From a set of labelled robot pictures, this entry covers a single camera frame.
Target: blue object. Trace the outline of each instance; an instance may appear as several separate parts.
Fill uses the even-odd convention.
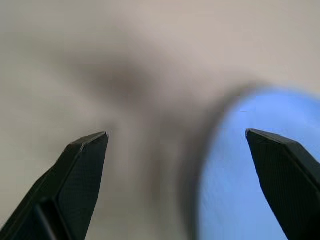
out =
[[[320,160],[319,99],[275,88],[244,97],[212,138],[200,180],[200,240],[287,239],[261,190],[247,128],[295,140]]]

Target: beige background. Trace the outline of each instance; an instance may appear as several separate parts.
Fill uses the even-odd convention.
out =
[[[186,239],[172,182],[207,109],[252,81],[320,93],[315,0],[0,4],[0,226],[69,142],[107,129],[87,239]]]

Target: beige surface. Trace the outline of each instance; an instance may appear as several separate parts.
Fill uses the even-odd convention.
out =
[[[0,226],[69,142],[107,129],[87,239],[187,239],[174,182],[207,109],[257,79],[320,93],[317,1],[0,4]]]

